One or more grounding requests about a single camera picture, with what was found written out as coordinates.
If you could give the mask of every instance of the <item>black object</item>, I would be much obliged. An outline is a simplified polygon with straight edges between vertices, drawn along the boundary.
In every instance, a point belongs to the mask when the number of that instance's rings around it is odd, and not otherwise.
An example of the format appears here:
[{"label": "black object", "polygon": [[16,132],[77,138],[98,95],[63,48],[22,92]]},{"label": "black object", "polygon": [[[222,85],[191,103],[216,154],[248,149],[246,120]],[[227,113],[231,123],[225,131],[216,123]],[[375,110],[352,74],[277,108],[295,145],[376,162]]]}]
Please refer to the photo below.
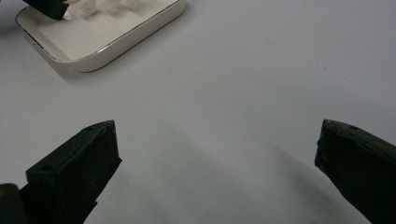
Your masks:
[{"label": "black object", "polygon": [[64,18],[64,13],[69,7],[63,0],[23,0],[23,2],[57,21]]},{"label": "black object", "polygon": [[120,162],[113,120],[85,128],[28,169],[19,194],[0,186],[0,224],[83,223]]},{"label": "black object", "polygon": [[345,123],[323,121],[315,165],[372,223],[396,223],[396,147]]}]

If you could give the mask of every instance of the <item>white table surface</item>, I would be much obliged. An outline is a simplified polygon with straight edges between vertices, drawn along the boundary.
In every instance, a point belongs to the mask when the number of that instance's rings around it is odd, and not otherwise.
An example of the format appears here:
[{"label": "white table surface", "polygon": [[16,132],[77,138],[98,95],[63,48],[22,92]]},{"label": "white table surface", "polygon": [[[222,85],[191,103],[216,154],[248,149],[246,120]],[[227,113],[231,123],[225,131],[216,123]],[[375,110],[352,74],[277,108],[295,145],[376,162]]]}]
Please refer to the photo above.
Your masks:
[{"label": "white table surface", "polygon": [[0,3],[0,183],[114,119],[123,163],[86,223],[369,223],[314,165],[323,119],[396,144],[396,1],[189,0],[89,74]]}]

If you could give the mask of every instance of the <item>white object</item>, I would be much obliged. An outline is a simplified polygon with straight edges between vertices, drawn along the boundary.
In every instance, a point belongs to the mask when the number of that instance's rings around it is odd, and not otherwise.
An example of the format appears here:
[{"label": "white object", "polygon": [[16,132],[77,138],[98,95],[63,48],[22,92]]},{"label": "white object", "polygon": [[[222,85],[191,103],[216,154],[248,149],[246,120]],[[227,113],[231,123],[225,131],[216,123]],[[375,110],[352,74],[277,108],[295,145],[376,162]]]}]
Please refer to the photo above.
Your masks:
[{"label": "white object", "polygon": [[134,0],[134,7],[128,4],[121,1],[117,15],[98,9],[88,18],[70,21],[54,21],[26,7],[16,22],[27,40],[52,61],[78,72],[91,72],[179,16],[186,0]]}]

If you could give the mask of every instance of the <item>white container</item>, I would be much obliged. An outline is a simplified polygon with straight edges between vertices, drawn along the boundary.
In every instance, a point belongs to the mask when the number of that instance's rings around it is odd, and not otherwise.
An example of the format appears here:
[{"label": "white container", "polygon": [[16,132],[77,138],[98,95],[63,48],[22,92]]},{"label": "white container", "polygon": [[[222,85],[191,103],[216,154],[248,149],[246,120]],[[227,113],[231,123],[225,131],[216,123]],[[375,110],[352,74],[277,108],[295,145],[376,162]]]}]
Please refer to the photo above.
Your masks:
[{"label": "white container", "polygon": [[186,0],[121,0],[116,11],[99,9],[91,16],[62,21],[26,7],[16,23],[50,60],[91,72],[178,17],[185,6]]}]

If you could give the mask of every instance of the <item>tray rim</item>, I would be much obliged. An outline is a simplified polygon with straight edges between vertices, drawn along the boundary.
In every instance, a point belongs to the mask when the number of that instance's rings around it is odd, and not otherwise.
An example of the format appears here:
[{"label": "tray rim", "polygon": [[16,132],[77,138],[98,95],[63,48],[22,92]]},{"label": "tray rim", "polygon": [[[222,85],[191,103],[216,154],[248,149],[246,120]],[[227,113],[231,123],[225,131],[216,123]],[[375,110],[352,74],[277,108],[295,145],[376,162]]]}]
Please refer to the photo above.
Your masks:
[{"label": "tray rim", "polygon": [[[22,24],[20,24],[19,18],[20,18],[20,16],[21,16],[21,14],[25,12],[25,10],[30,10],[30,9],[36,10],[36,9],[34,9],[33,7],[30,7],[30,6],[23,8],[23,9],[17,14],[17,16],[15,17],[15,22],[16,22],[17,25],[23,30],[24,34],[27,35],[27,37],[29,37],[29,38],[33,41],[31,44],[37,45],[37,46],[39,47],[39,49],[41,49],[41,50],[45,53],[45,55],[48,56],[52,61],[54,61],[54,62],[56,62],[56,63],[62,63],[62,64],[68,64],[68,63],[82,63],[82,62],[84,62],[84,61],[86,61],[86,60],[89,60],[89,59],[91,59],[91,58],[98,57],[98,56],[101,54],[101,52],[106,51],[106,50],[109,49],[111,46],[115,45],[117,42],[120,42],[120,41],[121,41],[122,39],[124,39],[126,36],[130,35],[130,34],[133,33],[135,30],[137,30],[137,29],[139,29],[140,27],[142,27],[144,24],[146,24],[146,23],[152,21],[154,18],[156,18],[157,16],[159,16],[160,14],[162,14],[165,10],[167,10],[167,9],[169,9],[169,8],[171,8],[171,7],[174,7],[175,5],[181,5],[181,7],[182,7],[180,13],[178,13],[177,16],[174,17],[174,19],[177,18],[179,15],[181,15],[181,14],[183,13],[183,11],[184,11],[184,9],[185,9],[185,6],[187,5],[186,0],[176,0],[174,3],[170,4],[170,5],[167,6],[167,7],[164,7],[162,10],[160,10],[160,11],[157,12],[156,14],[152,15],[151,17],[149,17],[149,18],[148,18],[147,20],[145,20],[144,22],[142,22],[142,23],[136,25],[136,26],[135,26],[134,28],[132,28],[131,30],[125,32],[124,34],[118,36],[117,38],[115,38],[115,39],[112,40],[111,42],[107,43],[105,46],[101,47],[99,50],[97,50],[97,51],[95,51],[95,52],[93,52],[93,53],[91,53],[91,54],[89,54],[89,55],[87,55],[87,56],[83,56],[83,57],[76,58],[76,59],[70,59],[70,60],[60,59],[60,58],[57,58],[57,57],[53,56],[52,54],[50,54],[50,53],[39,43],[39,41],[37,41],[36,38],[35,38],[32,34],[30,34],[29,31],[27,31],[27,30],[25,29],[25,27],[23,27]],[[165,26],[168,22],[166,22],[164,25],[161,25],[161,27],[159,27],[158,29],[156,29],[156,30],[153,31],[152,33],[155,33],[157,30],[161,29],[161,28],[162,28],[163,26]],[[139,42],[142,41],[143,39],[147,38],[148,36],[149,36],[149,35],[143,37],[141,40],[137,41],[137,43],[139,43]]]}]

